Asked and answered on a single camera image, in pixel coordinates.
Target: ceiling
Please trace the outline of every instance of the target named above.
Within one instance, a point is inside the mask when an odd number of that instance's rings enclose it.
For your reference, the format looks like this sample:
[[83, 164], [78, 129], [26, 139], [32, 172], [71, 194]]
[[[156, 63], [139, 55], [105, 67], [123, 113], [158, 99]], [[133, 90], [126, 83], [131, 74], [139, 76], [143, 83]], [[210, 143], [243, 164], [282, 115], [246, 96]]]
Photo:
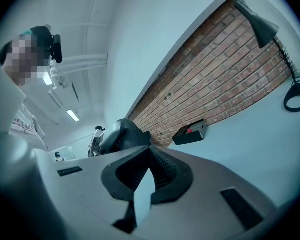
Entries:
[[2, 21], [0, 47], [17, 33], [45, 24], [51, 26], [53, 35], [61, 36], [63, 62], [57, 67], [67, 87], [46, 85], [40, 78], [21, 88], [27, 96], [24, 104], [38, 118], [44, 131], [75, 124], [66, 113], [70, 109], [80, 121], [104, 117], [108, 43], [119, 2], [18, 0]]

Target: black box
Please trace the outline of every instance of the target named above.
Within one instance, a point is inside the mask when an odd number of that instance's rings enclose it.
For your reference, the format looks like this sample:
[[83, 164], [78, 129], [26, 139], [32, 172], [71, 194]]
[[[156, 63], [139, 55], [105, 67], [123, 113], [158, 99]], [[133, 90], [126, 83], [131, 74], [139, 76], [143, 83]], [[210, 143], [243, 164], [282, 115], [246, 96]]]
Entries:
[[172, 140], [176, 145], [183, 145], [193, 142], [202, 141], [205, 138], [207, 125], [202, 119], [198, 122], [182, 127], [173, 137]]

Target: ceiling light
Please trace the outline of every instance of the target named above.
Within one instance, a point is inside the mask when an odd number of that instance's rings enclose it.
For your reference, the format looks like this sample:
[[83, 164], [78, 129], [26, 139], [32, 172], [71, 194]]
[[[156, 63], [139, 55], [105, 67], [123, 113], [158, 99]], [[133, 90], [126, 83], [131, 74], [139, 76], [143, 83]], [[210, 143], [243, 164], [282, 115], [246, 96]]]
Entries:
[[51, 80], [51, 78], [50, 78], [48, 72], [46, 72], [46, 71], [42, 72], [42, 78], [43, 78], [43, 81], [45, 82], [45, 84], [46, 84], [47, 86], [53, 84], [53, 82], [52, 82], [52, 80]]
[[79, 118], [75, 115], [75, 113], [74, 113], [71, 109], [70, 109], [70, 110], [67, 110], [66, 112], [69, 114], [69, 116], [70, 116], [74, 121], [76, 121], [76, 122], [79, 121]]

